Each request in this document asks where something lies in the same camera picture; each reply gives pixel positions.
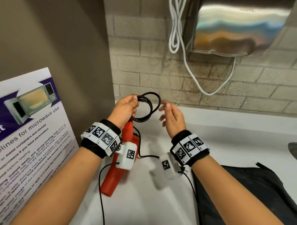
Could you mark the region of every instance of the hand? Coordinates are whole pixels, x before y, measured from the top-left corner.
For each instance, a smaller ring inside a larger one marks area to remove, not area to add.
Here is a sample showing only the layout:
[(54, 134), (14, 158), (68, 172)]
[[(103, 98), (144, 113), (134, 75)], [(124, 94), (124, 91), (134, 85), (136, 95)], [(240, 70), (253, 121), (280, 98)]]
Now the hand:
[(161, 104), (163, 104), (163, 106), (159, 108), (159, 111), (165, 111), (165, 114), (163, 114), (159, 120), (163, 121), (165, 119), (162, 126), (166, 127), (166, 130), (172, 139), (179, 132), (187, 129), (186, 122), (183, 113), (175, 104), (167, 100), (162, 100)]
[(116, 106), (107, 120), (122, 130), (131, 116), (135, 116), (138, 106), (137, 95), (128, 95), (116, 103)]

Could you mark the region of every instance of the black cable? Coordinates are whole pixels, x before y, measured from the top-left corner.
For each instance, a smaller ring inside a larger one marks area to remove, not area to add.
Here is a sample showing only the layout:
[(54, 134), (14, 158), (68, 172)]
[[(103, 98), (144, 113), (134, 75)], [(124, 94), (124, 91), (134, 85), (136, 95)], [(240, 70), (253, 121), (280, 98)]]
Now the black cable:
[(186, 176), (186, 178), (188, 178), (188, 181), (190, 182), (190, 184), (191, 184), (191, 187), (192, 187), (192, 190), (193, 190), (193, 193), (194, 193), (194, 196), (195, 196), (195, 199), (196, 199), (196, 201), (197, 201), (197, 197), (196, 197), (196, 193), (195, 193), (195, 189), (194, 189), (194, 187), (193, 187), (193, 185), (192, 185), (192, 182), (190, 181), (190, 178), (187, 176), (187, 174), (186, 173), (184, 173), (184, 172), (178, 172), (178, 173), (182, 173), (183, 175), (185, 175)]
[(108, 167), (110, 165), (113, 165), (113, 164), (120, 164), (120, 163), (114, 162), (114, 163), (107, 164), (106, 166), (104, 166), (100, 170), (100, 173), (99, 173), (99, 194), (100, 194), (100, 201), (101, 201), (101, 208), (102, 208), (103, 225), (105, 225), (105, 217), (104, 217), (104, 210), (103, 210), (103, 203), (102, 203), (102, 196), (101, 196), (101, 188), (100, 188), (100, 176), (101, 176), (101, 172), (104, 170), (104, 168), (106, 168), (106, 167)]
[(133, 126), (133, 128), (138, 132), (138, 135), (139, 135), (139, 145), (138, 145), (138, 156), (139, 156), (139, 158), (146, 158), (146, 157), (159, 158), (159, 156), (154, 156), (154, 155), (147, 155), (147, 156), (142, 156), (142, 155), (140, 155), (141, 135), (140, 135), (139, 130), (138, 130), (136, 127)]
[[(145, 97), (145, 95), (148, 95), (148, 94), (153, 94), (153, 95), (157, 96), (157, 98), (159, 100), (158, 106), (154, 110), (153, 110), (153, 104), (151, 103), (151, 101), (147, 97)], [(155, 92), (147, 92), (147, 93), (144, 93), (142, 95), (138, 95), (137, 99), (138, 99), (139, 102), (146, 102), (150, 107), (150, 113), (147, 116), (144, 116), (144, 117), (141, 117), (141, 118), (135, 118), (135, 117), (131, 116), (131, 119), (134, 120), (135, 122), (138, 122), (138, 123), (142, 123), (142, 122), (147, 121), (151, 117), (151, 115), (155, 111), (157, 111), (157, 109), (161, 105), (161, 97)]]

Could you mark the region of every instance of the stainless steel hand dryer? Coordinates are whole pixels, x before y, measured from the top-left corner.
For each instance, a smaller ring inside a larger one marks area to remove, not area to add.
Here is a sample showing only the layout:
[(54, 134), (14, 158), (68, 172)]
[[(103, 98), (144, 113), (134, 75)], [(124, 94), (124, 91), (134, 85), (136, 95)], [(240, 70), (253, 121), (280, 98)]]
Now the stainless steel hand dryer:
[(191, 0), (184, 28), (189, 52), (219, 56), (263, 54), (295, 0)]

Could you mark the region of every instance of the microwave image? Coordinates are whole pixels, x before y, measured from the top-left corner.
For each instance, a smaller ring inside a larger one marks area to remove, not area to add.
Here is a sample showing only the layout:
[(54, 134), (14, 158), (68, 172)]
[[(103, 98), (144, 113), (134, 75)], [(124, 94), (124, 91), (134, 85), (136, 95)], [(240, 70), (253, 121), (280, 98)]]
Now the microwave image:
[(51, 83), (47, 83), (4, 104), (18, 124), (23, 124), (30, 116), (57, 99)]

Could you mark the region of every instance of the orange hair dryer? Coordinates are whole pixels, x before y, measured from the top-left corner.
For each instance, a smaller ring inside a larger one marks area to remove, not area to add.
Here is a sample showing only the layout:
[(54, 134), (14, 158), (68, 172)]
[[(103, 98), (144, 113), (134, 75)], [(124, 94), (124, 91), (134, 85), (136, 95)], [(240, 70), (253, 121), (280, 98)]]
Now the orange hair dryer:
[[(137, 145), (137, 152), (135, 160), (139, 151), (139, 136), (133, 133), (133, 120), (129, 120), (122, 130), (122, 143), (132, 142)], [(118, 159), (118, 153), (114, 153), (112, 162), (116, 162)], [(116, 165), (111, 165), (109, 171), (101, 185), (101, 193), (111, 197), (118, 183), (120, 182), (125, 169), (117, 168)]]

